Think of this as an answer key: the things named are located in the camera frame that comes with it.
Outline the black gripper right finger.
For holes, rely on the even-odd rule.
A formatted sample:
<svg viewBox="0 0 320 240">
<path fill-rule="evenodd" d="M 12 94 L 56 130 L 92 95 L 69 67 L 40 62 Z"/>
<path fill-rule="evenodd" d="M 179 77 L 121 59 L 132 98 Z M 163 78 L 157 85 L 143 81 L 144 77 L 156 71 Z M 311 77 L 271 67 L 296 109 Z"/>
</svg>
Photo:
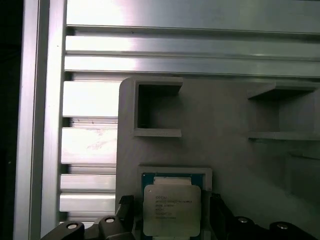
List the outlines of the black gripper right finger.
<svg viewBox="0 0 320 240">
<path fill-rule="evenodd" d="M 218 193 L 212 193 L 210 226 L 218 240 L 314 240 L 315 237 L 296 225 L 276 221 L 264 228 L 245 216 L 235 216 Z"/>
</svg>

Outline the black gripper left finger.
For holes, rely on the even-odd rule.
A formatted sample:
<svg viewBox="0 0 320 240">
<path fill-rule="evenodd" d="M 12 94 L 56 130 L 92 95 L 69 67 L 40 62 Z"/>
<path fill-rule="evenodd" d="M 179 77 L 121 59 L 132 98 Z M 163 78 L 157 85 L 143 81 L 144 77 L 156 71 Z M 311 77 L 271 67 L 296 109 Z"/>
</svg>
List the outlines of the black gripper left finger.
<svg viewBox="0 0 320 240">
<path fill-rule="evenodd" d="M 59 224 L 42 240 L 134 240 L 134 196 L 124 195 L 119 201 L 115 215 L 107 215 L 85 228 L 79 221 Z"/>
</svg>

